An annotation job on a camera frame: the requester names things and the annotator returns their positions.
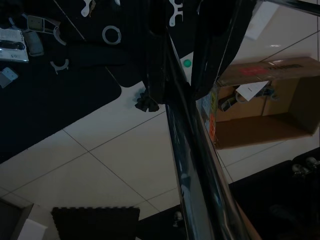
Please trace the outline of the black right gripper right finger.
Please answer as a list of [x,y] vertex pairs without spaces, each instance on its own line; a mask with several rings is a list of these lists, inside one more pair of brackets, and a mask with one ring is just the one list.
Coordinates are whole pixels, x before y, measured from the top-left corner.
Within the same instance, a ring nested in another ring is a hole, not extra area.
[[202,0],[193,49],[191,93],[209,93],[237,55],[253,15],[253,0]]

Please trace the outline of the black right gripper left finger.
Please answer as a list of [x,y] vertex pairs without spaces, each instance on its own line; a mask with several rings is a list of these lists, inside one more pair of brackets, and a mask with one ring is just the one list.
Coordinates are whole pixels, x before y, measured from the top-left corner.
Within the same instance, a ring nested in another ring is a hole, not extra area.
[[166,0],[145,0],[146,89],[157,104],[166,101],[168,28]]

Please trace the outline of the black rounded floor rug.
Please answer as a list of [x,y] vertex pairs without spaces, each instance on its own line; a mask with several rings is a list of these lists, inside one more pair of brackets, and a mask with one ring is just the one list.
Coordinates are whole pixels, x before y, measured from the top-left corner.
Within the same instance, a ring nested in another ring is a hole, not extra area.
[[[18,78],[0,87],[0,164],[146,80],[146,0],[0,0],[0,27],[27,27],[27,16],[60,22],[60,44],[41,33],[44,55],[0,60]],[[68,69],[56,74],[69,59]]]

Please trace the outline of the black crumpled scrunchie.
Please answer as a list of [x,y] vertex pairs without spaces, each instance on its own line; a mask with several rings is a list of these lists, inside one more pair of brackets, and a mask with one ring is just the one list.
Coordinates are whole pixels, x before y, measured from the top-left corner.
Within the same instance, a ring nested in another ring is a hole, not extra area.
[[137,98],[135,107],[143,112],[157,112],[160,109],[159,105],[152,98],[150,98],[147,90],[140,93],[140,97]]

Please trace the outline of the white paper sheet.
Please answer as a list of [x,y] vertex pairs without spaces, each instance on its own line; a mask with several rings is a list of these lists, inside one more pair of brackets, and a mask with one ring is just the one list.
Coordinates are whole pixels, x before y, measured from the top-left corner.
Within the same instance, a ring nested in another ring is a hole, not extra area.
[[267,83],[268,81],[260,81],[242,84],[235,91],[245,100],[250,101]]

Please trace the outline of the black grey hand tool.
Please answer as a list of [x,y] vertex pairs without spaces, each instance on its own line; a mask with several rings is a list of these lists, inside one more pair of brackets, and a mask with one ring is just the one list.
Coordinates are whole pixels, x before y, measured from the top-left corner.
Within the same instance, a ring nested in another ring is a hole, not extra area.
[[218,108],[222,111],[222,112],[226,112],[228,109],[230,109],[234,104],[237,103],[236,97],[235,96],[227,96],[224,98],[221,98],[218,101]]

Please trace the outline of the blue grey plastic tool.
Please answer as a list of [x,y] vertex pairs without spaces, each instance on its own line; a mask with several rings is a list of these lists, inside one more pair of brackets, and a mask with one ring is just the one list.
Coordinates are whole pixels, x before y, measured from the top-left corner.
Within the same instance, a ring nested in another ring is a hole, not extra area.
[[263,97],[270,97],[271,100],[277,101],[279,98],[276,94],[275,89],[272,86],[265,86],[259,91],[260,95]]

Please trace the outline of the open brown cardboard box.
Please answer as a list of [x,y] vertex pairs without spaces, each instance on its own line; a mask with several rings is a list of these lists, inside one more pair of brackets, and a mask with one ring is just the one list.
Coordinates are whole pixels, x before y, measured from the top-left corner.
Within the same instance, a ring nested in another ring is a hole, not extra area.
[[[258,92],[247,101],[236,92],[240,85],[264,81],[278,100]],[[307,137],[320,126],[320,62],[311,57],[230,65],[217,91],[209,130],[218,149]],[[218,101],[228,96],[237,103],[223,112]]]

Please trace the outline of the white plastic clip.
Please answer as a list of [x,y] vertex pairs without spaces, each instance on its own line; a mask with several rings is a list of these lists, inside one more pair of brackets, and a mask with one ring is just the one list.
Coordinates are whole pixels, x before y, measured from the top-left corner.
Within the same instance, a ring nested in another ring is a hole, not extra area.
[[63,71],[65,69],[69,69],[69,59],[65,59],[63,65],[56,65],[53,61],[50,61],[50,65],[54,68],[55,73],[58,75],[59,71]]

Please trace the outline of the grey ribbed piece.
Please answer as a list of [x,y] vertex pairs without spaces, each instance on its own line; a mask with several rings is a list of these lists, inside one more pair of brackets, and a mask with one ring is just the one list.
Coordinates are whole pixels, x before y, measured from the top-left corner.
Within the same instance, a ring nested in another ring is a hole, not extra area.
[[44,48],[42,41],[35,31],[28,31],[23,34],[25,43],[29,50],[31,57],[39,57],[44,55]]

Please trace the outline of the white blister pack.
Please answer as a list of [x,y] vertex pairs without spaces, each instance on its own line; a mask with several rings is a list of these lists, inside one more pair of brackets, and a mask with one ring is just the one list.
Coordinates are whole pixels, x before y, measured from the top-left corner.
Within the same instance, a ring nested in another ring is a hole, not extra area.
[[23,33],[18,29],[0,28],[0,60],[7,62],[29,62]]

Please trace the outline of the small grey-white piece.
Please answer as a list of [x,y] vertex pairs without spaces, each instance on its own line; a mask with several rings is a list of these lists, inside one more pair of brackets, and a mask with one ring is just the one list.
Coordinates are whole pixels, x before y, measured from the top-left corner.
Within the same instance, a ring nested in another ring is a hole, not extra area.
[[19,75],[13,71],[11,68],[6,67],[3,70],[0,71],[0,86],[2,89],[4,89],[6,86],[8,86],[10,83],[12,83],[14,80],[16,80],[19,77]]

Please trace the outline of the silver caster wheel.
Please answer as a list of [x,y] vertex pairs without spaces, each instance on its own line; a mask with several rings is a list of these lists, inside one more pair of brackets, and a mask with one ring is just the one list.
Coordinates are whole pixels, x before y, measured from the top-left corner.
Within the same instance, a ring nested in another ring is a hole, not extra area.
[[305,162],[312,171],[317,171],[318,168],[320,168],[320,160],[317,160],[314,157],[307,157]]
[[310,170],[300,164],[293,164],[292,165],[292,172],[294,177],[305,177],[310,173]]
[[180,211],[176,211],[173,216],[173,227],[179,228],[183,223],[184,218]]

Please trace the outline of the black interlocking foam mat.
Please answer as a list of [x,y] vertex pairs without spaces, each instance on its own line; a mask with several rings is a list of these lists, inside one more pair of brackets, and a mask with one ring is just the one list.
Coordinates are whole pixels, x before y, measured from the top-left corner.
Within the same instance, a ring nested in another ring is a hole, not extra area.
[[135,240],[140,209],[135,207],[54,207],[60,240]]

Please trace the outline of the grey white frame tool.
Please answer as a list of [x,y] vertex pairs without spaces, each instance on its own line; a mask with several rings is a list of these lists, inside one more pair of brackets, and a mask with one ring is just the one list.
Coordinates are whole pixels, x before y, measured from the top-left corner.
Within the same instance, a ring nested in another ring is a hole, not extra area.
[[67,43],[60,36],[60,24],[60,21],[47,17],[27,16],[27,27],[30,31],[53,35],[60,44],[66,46]]

